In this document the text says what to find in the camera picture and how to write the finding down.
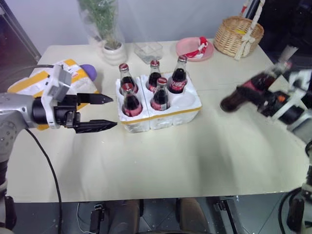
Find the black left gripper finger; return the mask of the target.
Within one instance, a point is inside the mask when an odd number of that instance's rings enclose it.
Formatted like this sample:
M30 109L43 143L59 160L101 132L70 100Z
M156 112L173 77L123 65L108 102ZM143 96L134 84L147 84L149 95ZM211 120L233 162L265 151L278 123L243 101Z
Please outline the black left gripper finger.
M114 100L103 94L77 93L77 106L81 104L103 105Z
M74 130L77 134L96 133L109 130L117 126L117 122L108 120L90 120L89 122L79 122L75 125Z

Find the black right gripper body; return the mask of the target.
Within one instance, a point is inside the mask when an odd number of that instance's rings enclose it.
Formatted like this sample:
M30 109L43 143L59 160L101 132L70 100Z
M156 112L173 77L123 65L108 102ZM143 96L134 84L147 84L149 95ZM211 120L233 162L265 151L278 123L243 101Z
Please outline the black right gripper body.
M287 102L287 94L282 91L265 91L263 97L265 101L257 111L265 117L272 117Z

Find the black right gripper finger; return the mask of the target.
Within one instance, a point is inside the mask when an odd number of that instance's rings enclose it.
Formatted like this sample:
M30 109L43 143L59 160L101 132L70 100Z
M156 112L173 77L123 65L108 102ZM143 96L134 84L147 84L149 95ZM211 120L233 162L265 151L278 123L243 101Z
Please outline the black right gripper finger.
M236 90L247 100L262 100L263 99L262 95L259 92L252 90L248 87L237 86Z

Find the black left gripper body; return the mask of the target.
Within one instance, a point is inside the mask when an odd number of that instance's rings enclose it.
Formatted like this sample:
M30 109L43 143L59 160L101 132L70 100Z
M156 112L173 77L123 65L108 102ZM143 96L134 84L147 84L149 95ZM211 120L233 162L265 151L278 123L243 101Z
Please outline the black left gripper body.
M80 105L78 95L66 95L63 101L54 107L54 117L58 125L66 128L74 128L80 122L80 113L77 107Z

